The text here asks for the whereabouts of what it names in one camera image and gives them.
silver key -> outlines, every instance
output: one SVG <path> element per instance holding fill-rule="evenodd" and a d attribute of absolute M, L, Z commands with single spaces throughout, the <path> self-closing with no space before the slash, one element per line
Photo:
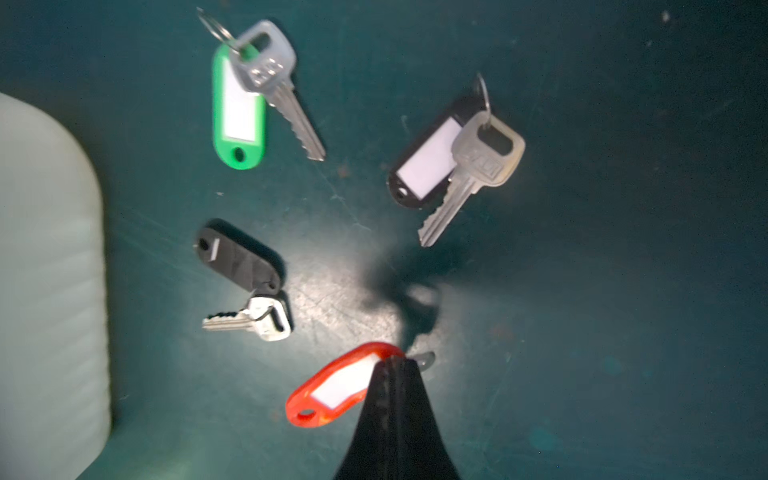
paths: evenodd
<path fill-rule="evenodd" d="M 263 35 L 270 38 L 269 45 L 255 58 L 243 59 L 240 52 Z M 235 76 L 243 88 L 262 94 L 291 123 L 293 133 L 306 150 L 306 156 L 323 161 L 326 149 L 293 94 L 290 75 L 296 67 L 296 52 L 278 27 L 269 20 L 255 24 L 234 42 L 230 49 L 230 62 L 235 66 Z"/>
<path fill-rule="evenodd" d="M 478 137 L 478 129 L 491 125 L 512 142 L 512 149 L 501 155 Z M 430 215 L 419 229 L 422 247 L 431 247 L 445 230 L 464 202 L 483 187 L 503 185 L 515 168 L 525 150 L 525 141 L 517 132 L 487 111 L 475 114 L 453 141 L 451 152 L 457 167 L 453 170 L 450 185 L 445 192 L 443 203 Z"/>
<path fill-rule="evenodd" d="M 285 304 L 273 296 L 252 296 L 239 312 L 209 316 L 203 320 L 203 329 L 246 330 L 258 333 L 267 342 L 282 340 L 291 334 Z"/>

key tag hole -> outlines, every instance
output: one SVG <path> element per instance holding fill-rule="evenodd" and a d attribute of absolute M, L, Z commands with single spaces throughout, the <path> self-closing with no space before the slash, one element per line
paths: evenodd
<path fill-rule="evenodd" d="M 244 162 L 245 161 L 245 151 L 242 148 L 240 148 L 240 147 L 235 148 L 234 150 L 232 150 L 232 157 L 235 160 L 239 161 L 239 162 Z"/>
<path fill-rule="evenodd" d="M 512 147 L 514 147 L 512 140 L 496 130 L 493 125 L 479 127 L 478 138 L 501 156 L 509 154 L 512 151 Z"/>
<path fill-rule="evenodd" d="M 306 420 L 310 420 L 312 417 L 314 417 L 316 413 L 317 412 L 315 412 L 314 410 L 304 409 L 301 412 L 299 412 L 299 415 L 297 415 L 297 417 L 299 417 L 299 420 L 305 420 L 306 421 Z"/>

teal table surface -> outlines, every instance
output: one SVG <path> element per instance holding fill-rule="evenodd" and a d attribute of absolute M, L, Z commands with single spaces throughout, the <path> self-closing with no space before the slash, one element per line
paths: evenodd
<path fill-rule="evenodd" d="M 282 27 L 324 163 L 273 109 L 258 168 L 218 160 L 196 6 Z M 766 25 L 765 2 L 7 5 L 0 91 L 104 195 L 114 429 L 81 479 L 332 478 L 360 407 L 298 429 L 283 406 L 371 340 L 436 353 L 467 480 L 765 478 Z M 527 149 L 422 249 L 431 212 L 386 176 L 477 71 Z M 282 259 L 290 338 L 200 328 L 247 296 L 197 258 L 213 218 Z"/>

key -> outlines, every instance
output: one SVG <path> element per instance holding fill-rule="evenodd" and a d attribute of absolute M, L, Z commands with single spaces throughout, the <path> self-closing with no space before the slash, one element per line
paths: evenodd
<path fill-rule="evenodd" d="M 269 37 L 269 44 L 255 57 L 244 58 L 241 52 L 263 36 Z M 262 94 L 291 123 L 306 156 L 323 161 L 326 150 L 293 93 L 290 75 L 296 67 L 296 52 L 278 27 L 269 20 L 255 24 L 234 42 L 230 61 L 243 88 Z"/>
<path fill-rule="evenodd" d="M 274 296 L 252 296 L 238 312 L 217 313 L 203 320 L 208 331 L 246 330 L 257 333 L 267 342 L 287 338 L 291 334 L 285 304 Z"/>
<path fill-rule="evenodd" d="M 502 145 L 493 148 L 488 144 L 489 141 L 481 140 L 480 136 L 487 137 L 489 141 L 493 139 L 495 146 Z M 524 150 L 523 137 L 490 112 L 475 114 L 451 146 L 456 168 L 451 175 L 451 183 L 445 192 L 442 205 L 427 218 L 419 230 L 419 242 L 422 247 L 435 244 L 471 195 L 483 187 L 503 185 L 520 164 Z"/>
<path fill-rule="evenodd" d="M 481 95 L 456 98 L 401 154 L 387 187 L 398 205 L 422 208 L 445 195 L 456 162 L 451 145 L 462 127 L 484 107 Z"/>

keychain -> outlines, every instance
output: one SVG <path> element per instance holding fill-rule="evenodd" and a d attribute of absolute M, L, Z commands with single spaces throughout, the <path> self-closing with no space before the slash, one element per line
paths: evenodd
<path fill-rule="evenodd" d="M 214 54 L 214 148 L 219 158 L 237 170 L 256 167 L 264 156 L 266 102 L 260 94 L 246 91 L 235 75 L 229 53 L 235 38 L 202 8 L 197 17 L 222 45 Z M 244 58 L 258 55 L 248 44 L 238 51 Z"/>
<path fill-rule="evenodd" d="M 470 118 L 490 111 L 485 80 L 478 73 L 472 95 L 456 98 L 400 155 L 389 172 L 387 187 L 398 205 L 422 208 L 445 195 L 456 167 L 451 145 Z"/>
<path fill-rule="evenodd" d="M 365 399 L 373 368 L 391 356 L 406 355 L 389 343 L 370 342 L 333 360 L 288 397 L 288 421 L 312 429 L 338 419 Z M 425 352 L 409 358 L 423 372 L 435 363 L 436 357 L 434 352 Z"/>

